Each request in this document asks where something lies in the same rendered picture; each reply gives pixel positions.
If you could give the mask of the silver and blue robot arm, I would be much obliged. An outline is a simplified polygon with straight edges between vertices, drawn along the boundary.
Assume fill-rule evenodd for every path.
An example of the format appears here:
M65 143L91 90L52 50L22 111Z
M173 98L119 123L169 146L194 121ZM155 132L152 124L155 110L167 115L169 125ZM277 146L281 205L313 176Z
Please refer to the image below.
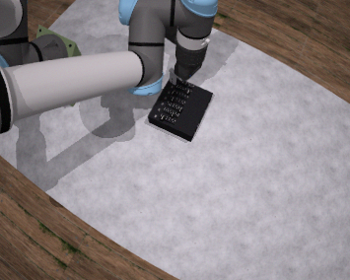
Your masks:
M218 0L119 0L128 50L74 57L57 35L29 42L27 3L0 0L0 134L17 120L125 89L156 95L166 27L190 39L208 37Z

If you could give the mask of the black lighting desk with faders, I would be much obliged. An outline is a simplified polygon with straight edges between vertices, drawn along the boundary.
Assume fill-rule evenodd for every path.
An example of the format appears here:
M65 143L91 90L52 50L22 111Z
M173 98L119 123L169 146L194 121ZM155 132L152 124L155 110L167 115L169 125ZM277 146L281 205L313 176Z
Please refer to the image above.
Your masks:
M179 78L176 85L169 79L148 115L149 123L191 142L212 95Z

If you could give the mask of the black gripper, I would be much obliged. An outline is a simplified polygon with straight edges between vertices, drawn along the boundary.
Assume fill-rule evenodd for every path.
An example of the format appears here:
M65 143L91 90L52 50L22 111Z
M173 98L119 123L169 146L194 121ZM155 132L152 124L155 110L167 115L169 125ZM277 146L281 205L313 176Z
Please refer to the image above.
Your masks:
M177 78L187 81L201 68L210 42L209 37L210 35L203 39L190 39L183 36L177 27L166 27L166 39L176 44L175 69L169 70L171 83L176 85Z

